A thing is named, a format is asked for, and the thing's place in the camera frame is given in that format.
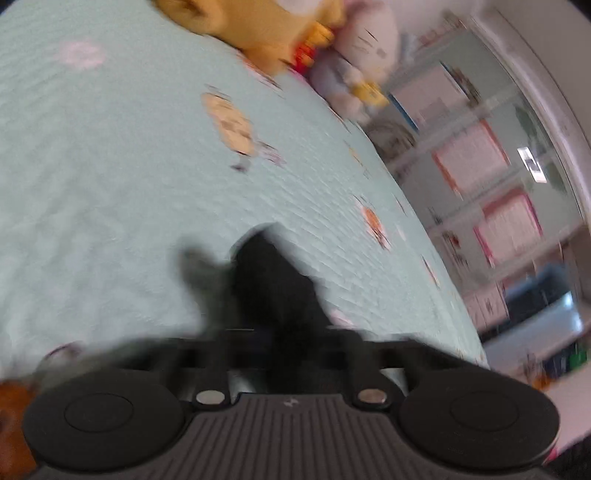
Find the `wall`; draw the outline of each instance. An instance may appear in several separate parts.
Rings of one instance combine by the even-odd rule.
[[[558,84],[591,140],[591,22],[567,0],[496,0]]]
[[[488,0],[389,0],[402,32],[422,35],[441,23],[441,14],[449,9],[456,15],[472,15]]]

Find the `light blue bedspread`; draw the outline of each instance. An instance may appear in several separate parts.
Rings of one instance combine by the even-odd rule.
[[[365,134],[295,74],[277,82],[146,0],[17,0],[0,16],[0,375],[67,342],[97,350],[198,331],[171,260],[179,245],[227,260],[249,228],[272,222],[323,279],[328,309],[484,362]],[[208,92],[251,122],[245,173],[231,168],[246,159],[222,141]]]

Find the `black object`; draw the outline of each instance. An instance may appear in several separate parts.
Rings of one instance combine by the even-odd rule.
[[[574,3],[581,13],[587,17],[587,20],[591,21],[591,5],[589,5],[588,0],[570,0]]]
[[[0,14],[10,7],[13,2],[14,0],[0,0]]]
[[[264,232],[234,262],[245,329],[174,340],[136,362],[149,372],[96,372],[31,404],[35,480],[551,478],[537,466],[558,413],[542,393],[414,340],[328,329],[314,283]],[[408,396],[385,368],[404,369]],[[231,404],[228,369],[264,371],[269,394]]]
[[[548,464],[548,469],[564,480],[591,478],[591,436],[575,443]]]

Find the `plush toy head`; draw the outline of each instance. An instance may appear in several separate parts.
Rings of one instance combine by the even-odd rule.
[[[398,44],[394,13],[388,5],[378,2],[353,11],[336,37],[335,50],[367,81],[381,83],[396,65]]]
[[[339,27],[343,0],[155,0],[179,25],[214,35],[243,51],[267,75],[293,59],[294,50],[315,22]]]

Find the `white plush toy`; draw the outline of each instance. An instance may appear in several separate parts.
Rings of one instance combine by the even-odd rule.
[[[398,61],[399,43],[392,9],[381,1],[361,5],[310,70],[310,84],[342,118],[362,122],[368,108],[388,102],[379,84]]]

